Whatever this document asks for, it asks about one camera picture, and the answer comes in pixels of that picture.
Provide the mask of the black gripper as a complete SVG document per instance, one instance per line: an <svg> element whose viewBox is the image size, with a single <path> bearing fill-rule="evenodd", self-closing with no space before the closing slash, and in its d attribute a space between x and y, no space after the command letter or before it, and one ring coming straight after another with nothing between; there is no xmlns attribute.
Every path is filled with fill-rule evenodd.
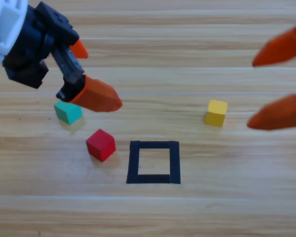
<svg viewBox="0 0 296 237"><path fill-rule="evenodd" d="M69 102L84 89L84 69L78 59L89 54L68 18L40 2L35 8L28 6L21 32L2 65L10 80L39 88L48 72L44 60L49 54L64 80L56 96Z"/></svg>

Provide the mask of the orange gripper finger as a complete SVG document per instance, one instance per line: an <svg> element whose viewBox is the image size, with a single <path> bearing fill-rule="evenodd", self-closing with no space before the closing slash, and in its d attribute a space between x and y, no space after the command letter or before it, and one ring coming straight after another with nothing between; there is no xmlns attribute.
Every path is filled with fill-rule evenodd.
<svg viewBox="0 0 296 237"><path fill-rule="evenodd" d="M94 112L113 112L122 107L122 100L111 85L87 75L84 77L84 88L70 101L72 104Z"/></svg>
<svg viewBox="0 0 296 237"><path fill-rule="evenodd" d="M252 61L253 67L283 63L296 58L296 26L269 40Z"/></svg>
<svg viewBox="0 0 296 237"><path fill-rule="evenodd" d="M247 127L257 130L296 127L296 94L265 105L249 119Z"/></svg>

